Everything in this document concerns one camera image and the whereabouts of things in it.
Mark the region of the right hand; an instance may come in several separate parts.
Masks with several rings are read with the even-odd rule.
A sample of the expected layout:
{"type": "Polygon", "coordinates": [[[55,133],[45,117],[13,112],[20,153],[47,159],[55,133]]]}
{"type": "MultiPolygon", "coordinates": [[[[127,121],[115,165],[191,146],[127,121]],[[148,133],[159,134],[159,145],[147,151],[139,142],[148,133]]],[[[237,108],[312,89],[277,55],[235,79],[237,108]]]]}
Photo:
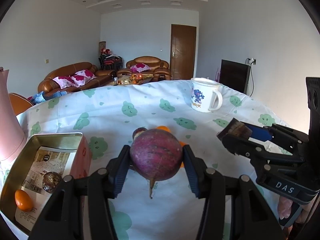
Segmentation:
{"type": "MultiPolygon", "coordinates": [[[[307,220],[308,214],[310,213],[310,210],[313,206],[314,200],[312,200],[308,205],[303,205],[303,209],[296,219],[297,223],[304,223],[307,220]]],[[[278,202],[278,215],[280,219],[288,218],[291,214],[291,206],[293,204],[293,201],[290,199],[287,199],[285,197],[280,196],[279,202],[278,202]]]]}

